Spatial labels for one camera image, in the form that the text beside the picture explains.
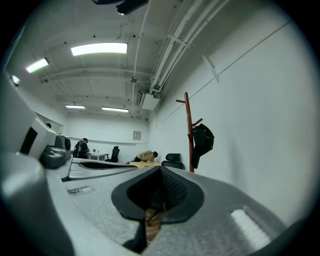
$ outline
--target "table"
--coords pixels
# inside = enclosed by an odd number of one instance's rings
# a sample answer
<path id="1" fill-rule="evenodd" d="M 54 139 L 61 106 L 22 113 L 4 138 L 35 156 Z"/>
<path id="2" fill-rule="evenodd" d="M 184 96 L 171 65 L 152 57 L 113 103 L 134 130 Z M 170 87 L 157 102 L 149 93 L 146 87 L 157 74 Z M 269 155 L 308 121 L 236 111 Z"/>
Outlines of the table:
<path id="1" fill-rule="evenodd" d="M 105 154 L 101 154 L 101 153 L 86 153 L 88 159 L 91 160 L 100 160 L 100 161 L 104 161 L 105 160 Z"/>
<path id="2" fill-rule="evenodd" d="M 142 169 L 145 167 L 154 167 L 154 166 L 161 166 L 160 162 L 130 162 L 131 166 L 136 166 L 138 169 Z"/>

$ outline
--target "black backpack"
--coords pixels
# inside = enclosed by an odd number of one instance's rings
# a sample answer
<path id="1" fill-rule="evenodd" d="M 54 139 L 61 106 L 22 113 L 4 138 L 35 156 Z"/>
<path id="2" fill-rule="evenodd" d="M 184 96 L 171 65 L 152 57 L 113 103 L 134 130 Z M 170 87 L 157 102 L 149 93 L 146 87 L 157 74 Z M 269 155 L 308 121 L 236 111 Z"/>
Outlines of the black backpack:
<path id="1" fill-rule="evenodd" d="M 75 144 L 75 146 L 74 146 L 74 151 L 75 151 L 75 152 L 78 152 L 78 151 L 79 151 L 79 145 L 80 145 L 80 141 L 78 141 L 78 143 Z"/>

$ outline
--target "person sitting at desk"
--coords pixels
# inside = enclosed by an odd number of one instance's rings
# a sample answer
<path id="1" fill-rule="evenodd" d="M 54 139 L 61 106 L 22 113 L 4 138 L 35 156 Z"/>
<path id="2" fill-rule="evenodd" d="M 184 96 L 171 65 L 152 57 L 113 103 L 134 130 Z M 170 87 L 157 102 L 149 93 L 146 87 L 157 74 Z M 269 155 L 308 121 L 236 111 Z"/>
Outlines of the person sitting at desk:
<path id="1" fill-rule="evenodd" d="M 82 158 L 82 159 L 87 159 L 88 158 L 87 155 L 86 155 L 86 153 L 89 152 L 89 148 L 88 148 L 87 143 L 88 143 L 88 139 L 87 138 L 83 138 L 83 140 L 80 141 L 79 151 L 78 151 L 78 153 L 79 153 L 78 157 L 79 158 Z"/>
<path id="2" fill-rule="evenodd" d="M 143 151 L 139 153 L 133 160 L 133 162 L 154 162 L 155 158 L 158 156 L 156 151 L 152 152 L 151 150 Z"/>

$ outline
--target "coat rack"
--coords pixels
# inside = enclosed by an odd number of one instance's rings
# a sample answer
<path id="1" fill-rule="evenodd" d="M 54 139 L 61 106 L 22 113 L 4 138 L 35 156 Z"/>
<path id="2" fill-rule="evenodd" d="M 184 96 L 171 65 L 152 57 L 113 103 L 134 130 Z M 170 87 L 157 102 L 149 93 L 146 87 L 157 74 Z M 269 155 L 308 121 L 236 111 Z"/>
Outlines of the coat rack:
<path id="1" fill-rule="evenodd" d="M 194 124 L 192 124 L 191 119 L 191 111 L 190 111 L 190 104 L 189 104 L 189 96 L 188 93 L 184 93 L 184 100 L 176 99 L 176 102 L 184 103 L 185 109 L 186 109 L 186 119 L 187 119 L 187 125 L 188 125 L 188 138 L 189 138 L 189 171 L 191 173 L 195 172 L 194 167 L 192 166 L 191 159 L 194 152 L 194 132 L 193 127 L 199 124 L 203 119 L 200 118 L 198 121 L 196 121 Z"/>

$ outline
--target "black office chair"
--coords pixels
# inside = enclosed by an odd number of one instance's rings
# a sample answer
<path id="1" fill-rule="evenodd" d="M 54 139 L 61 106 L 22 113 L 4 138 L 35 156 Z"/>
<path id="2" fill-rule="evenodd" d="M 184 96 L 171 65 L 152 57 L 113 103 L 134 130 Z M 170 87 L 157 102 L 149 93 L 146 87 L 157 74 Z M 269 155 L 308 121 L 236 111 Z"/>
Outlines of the black office chair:
<path id="1" fill-rule="evenodd" d="M 184 170 L 184 164 L 181 162 L 181 155 L 176 153 L 176 154 L 167 154 L 165 159 L 167 161 L 162 161 L 161 166 L 169 166 L 177 169 Z"/>
<path id="2" fill-rule="evenodd" d="M 111 162 L 111 163 L 117 163 L 118 162 L 118 155 L 119 155 L 120 149 L 118 146 L 115 146 L 112 150 L 112 155 L 111 159 L 105 160 L 106 162 Z"/>

